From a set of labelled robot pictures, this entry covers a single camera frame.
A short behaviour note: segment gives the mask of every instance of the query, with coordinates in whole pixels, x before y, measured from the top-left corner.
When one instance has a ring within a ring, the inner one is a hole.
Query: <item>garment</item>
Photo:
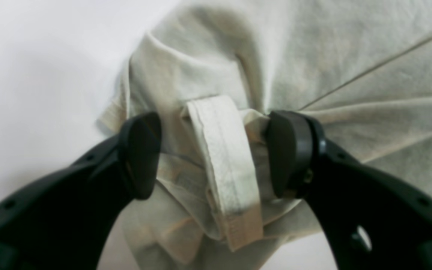
[[[320,230],[272,194],[262,134],[281,109],[432,195],[432,0],[187,0],[148,31],[100,118],[161,117],[154,194],[123,212],[142,270],[258,269]]]

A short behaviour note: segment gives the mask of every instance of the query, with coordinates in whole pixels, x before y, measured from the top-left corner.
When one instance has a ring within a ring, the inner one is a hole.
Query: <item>fabric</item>
[[[123,212],[142,270],[258,269],[320,230],[271,190],[262,134],[281,109],[432,195],[432,0],[187,0],[148,31],[101,116],[161,117],[154,194]]]

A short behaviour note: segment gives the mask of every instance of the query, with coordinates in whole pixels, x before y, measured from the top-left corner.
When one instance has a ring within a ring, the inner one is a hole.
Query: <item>wrinkled cloth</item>
[[[100,118],[161,118],[154,193],[123,211],[142,270],[258,269],[320,230],[271,190],[262,134],[281,109],[432,195],[432,0],[187,0],[148,31]]]

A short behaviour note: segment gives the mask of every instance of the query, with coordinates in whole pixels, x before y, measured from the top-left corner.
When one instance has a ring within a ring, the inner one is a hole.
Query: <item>white backdrop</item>
[[[0,0],[0,200],[103,140],[95,121],[123,61],[177,2]],[[137,269],[118,225],[100,270]],[[322,234],[284,246],[263,267],[335,268]]]

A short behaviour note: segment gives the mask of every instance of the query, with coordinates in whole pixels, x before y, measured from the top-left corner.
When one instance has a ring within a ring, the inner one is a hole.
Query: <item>folded fabric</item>
[[[147,32],[100,118],[161,117],[154,194],[123,212],[142,270],[254,270],[320,230],[272,193],[281,109],[432,195],[432,0],[192,0]]]

